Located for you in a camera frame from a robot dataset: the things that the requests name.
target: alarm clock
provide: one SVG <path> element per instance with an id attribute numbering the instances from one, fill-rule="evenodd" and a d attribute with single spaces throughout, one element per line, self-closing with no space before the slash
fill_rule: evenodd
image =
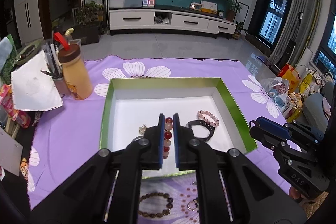
<path id="1" fill-rule="evenodd" d="M 201 11 L 202 10 L 202 6 L 200 3 L 196 3 L 196 2 L 192 2 L 190 4 L 190 9 L 196 10 L 196 11 Z"/>
<path id="2" fill-rule="evenodd" d="M 223 10 L 218 10 L 217 11 L 217 16 L 223 17 L 224 16 L 224 11 Z"/>

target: metal screw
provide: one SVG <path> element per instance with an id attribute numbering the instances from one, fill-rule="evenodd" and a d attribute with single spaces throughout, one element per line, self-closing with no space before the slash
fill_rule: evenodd
<path id="1" fill-rule="evenodd" d="M 199 140 L 196 140 L 196 139 L 191 139 L 189 141 L 190 145 L 192 146 L 198 146 L 200 144 Z"/>
<path id="2" fill-rule="evenodd" d="M 146 145 L 149 145 L 149 140 L 146 138 L 142 138 L 138 141 L 138 143 L 142 146 L 146 146 Z"/>
<path id="3" fill-rule="evenodd" d="M 140 139 L 142 139 L 142 138 L 143 138 L 143 136 L 135 137 L 131 142 L 136 142 L 137 140 L 140 140 Z"/>
<path id="4" fill-rule="evenodd" d="M 229 150 L 229 154 L 232 156 L 232 157 L 237 157 L 239 156 L 240 152 L 238 149 L 236 148 L 232 148 Z"/>
<path id="5" fill-rule="evenodd" d="M 101 156 L 101 157 L 106 157 L 109 153 L 110 153 L 110 151 L 106 148 L 98 151 L 98 155 Z"/>

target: table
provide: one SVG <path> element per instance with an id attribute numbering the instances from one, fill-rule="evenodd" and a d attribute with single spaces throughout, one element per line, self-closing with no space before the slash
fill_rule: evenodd
<path id="1" fill-rule="evenodd" d="M 238 61 L 173 58 L 127 61 L 116 56 L 107 56 L 99 61 L 86 61 L 86 67 L 95 87 L 91 96 L 83 101 L 64 97 L 64 106 L 45 112 L 36 128 L 30 155 L 34 158 L 34 163 L 29 166 L 28 181 L 28 196 L 32 209 L 98 151 L 104 95 L 111 77 L 126 78 L 136 74 L 151 77 L 220 77 L 247 122 L 259 116 L 279 124 L 286 122 L 258 81 Z M 278 175 L 279 165 L 273 158 L 272 151 L 257 143 L 258 149 L 248 153 L 247 157 L 288 193 L 290 184 Z M 149 193 L 155 185 L 160 185 L 160 191 L 181 194 L 190 188 L 193 180 L 195 174 L 144 180 L 141 194 Z M 185 218 L 184 213 L 178 210 L 178 203 L 182 200 L 176 197 L 174 202 L 176 210 L 172 210 L 170 215 L 160 220 L 161 222 L 184 223 L 179 222 Z M 157 220 L 139 217 L 139 223 L 152 221 Z"/>

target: black watch strap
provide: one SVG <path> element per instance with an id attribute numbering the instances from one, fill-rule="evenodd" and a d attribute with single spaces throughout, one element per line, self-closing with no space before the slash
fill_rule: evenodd
<path id="1" fill-rule="evenodd" d="M 204 122 L 203 120 L 194 120 L 194 121 L 190 121 L 188 122 L 188 127 L 189 129 L 192 128 L 192 126 L 204 126 L 209 130 L 209 136 L 206 138 L 199 138 L 199 137 L 195 137 L 195 139 L 199 140 L 199 141 L 203 141 L 203 142 L 208 142 L 213 134 L 215 133 L 215 127 L 209 125 L 208 123 Z"/>

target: tv cabinet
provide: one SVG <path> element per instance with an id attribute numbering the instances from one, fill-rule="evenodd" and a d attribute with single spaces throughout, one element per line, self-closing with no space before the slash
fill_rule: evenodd
<path id="1" fill-rule="evenodd" d="M 110 33 L 116 30 L 158 29 L 203 32 L 209 34 L 233 34 L 236 24 L 216 15 L 174 6 L 112 8 L 109 10 Z M 169 18 L 167 24 L 156 24 L 155 15 L 163 14 Z"/>

